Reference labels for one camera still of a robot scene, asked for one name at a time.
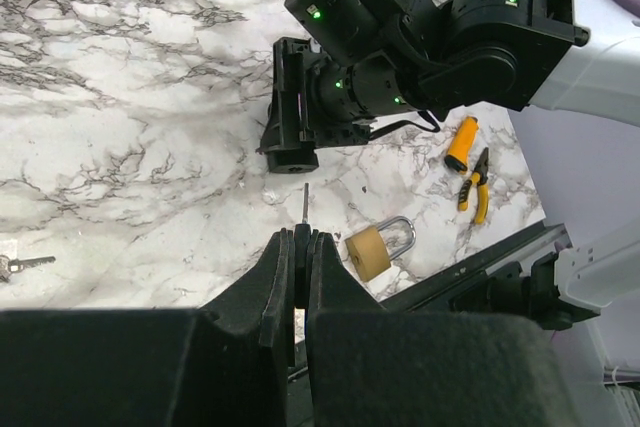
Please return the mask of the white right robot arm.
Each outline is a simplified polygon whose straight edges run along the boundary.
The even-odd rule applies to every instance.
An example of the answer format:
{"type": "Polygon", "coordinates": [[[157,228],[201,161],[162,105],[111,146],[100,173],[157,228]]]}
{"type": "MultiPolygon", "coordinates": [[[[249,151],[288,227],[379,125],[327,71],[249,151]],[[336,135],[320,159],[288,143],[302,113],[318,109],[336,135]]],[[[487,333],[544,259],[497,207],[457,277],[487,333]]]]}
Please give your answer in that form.
{"type": "Polygon", "coordinates": [[[639,121],[639,14],[620,0],[286,0],[259,152],[273,173],[382,136],[376,119],[488,102],[639,121]]]}

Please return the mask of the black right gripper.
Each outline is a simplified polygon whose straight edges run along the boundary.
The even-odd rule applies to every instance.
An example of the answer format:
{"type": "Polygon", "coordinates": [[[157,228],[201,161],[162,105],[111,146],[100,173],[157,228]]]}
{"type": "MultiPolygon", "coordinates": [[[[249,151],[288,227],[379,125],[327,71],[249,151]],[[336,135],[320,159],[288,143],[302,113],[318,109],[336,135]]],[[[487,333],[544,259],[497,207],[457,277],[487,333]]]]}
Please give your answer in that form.
{"type": "Polygon", "coordinates": [[[327,53],[311,49],[309,40],[279,39],[273,44],[273,84],[268,119],[259,152],[304,147],[350,147],[370,141],[371,128],[345,116],[346,88],[338,105],[329,106],[321,81],[339,70],[327,53]]]}

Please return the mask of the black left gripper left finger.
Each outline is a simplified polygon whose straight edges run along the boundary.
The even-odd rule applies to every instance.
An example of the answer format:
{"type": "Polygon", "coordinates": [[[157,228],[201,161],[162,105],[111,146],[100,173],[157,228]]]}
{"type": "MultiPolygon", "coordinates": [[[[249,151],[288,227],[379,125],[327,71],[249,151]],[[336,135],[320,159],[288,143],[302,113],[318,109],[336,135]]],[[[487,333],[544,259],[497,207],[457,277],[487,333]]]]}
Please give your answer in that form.
{"type": "Polygon", "coordinates": [[[252,268],[200,308],[217,343],[293,345],[294,261],[293,232],[283,228],[271,236],[252,268]]]}

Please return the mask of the black padlock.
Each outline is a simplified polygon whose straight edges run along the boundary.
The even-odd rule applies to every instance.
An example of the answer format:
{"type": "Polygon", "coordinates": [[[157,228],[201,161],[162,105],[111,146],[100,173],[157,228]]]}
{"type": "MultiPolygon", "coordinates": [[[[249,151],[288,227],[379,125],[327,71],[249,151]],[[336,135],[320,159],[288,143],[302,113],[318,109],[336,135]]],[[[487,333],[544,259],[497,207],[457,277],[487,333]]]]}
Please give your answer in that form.
{"type": "Polygon", "coordinates": [[[266,154],[267,166],[274,174],[303,174],[319,167],[318,157],[313,148],[271,151],[266,154]]]}

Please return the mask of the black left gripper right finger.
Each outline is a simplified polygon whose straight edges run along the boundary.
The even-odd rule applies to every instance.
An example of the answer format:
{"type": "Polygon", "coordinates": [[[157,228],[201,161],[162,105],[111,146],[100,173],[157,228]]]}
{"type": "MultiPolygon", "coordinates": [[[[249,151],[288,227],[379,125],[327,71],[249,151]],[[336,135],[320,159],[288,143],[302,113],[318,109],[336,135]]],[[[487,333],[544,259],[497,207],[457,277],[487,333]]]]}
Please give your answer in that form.
{"type": "Polygon", "coordinates": [[[307,248],[306,316],[321,311],[384,313],[384,307],[344,267],[328,233],[313,231],[307,248]]]}

